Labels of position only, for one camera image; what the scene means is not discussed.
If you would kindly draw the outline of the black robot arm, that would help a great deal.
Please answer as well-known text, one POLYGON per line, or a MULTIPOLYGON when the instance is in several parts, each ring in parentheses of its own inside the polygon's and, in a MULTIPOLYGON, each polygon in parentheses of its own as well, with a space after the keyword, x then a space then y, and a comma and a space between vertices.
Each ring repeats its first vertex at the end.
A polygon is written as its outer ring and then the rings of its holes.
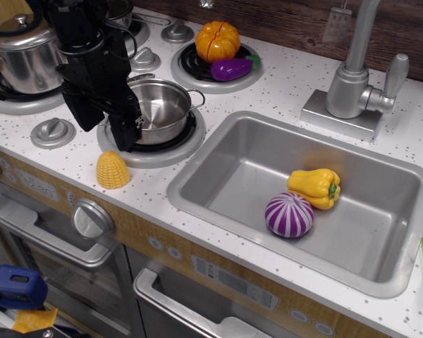
POLYGON ((57 66, 64 101, 86 132, 107 118, 116 146, 133 147, 142 136, 142 113, 128 85, 130 57, 124 28, 106 19, 106 1, 29 1, 46 19, 66 62, 57 66))

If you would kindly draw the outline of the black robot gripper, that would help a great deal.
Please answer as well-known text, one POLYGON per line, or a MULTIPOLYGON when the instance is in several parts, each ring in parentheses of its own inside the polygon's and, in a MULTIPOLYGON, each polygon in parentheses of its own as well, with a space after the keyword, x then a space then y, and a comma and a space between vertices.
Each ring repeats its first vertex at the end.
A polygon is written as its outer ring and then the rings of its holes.
POLYGON ((66 62, 57 67, 62 94, 79 126, 91 131, 109 114, 119 151, 142 137, 143 118, 136 96, 127 85, 129 55, 122 26, 57 26, 59 50, 66 62))

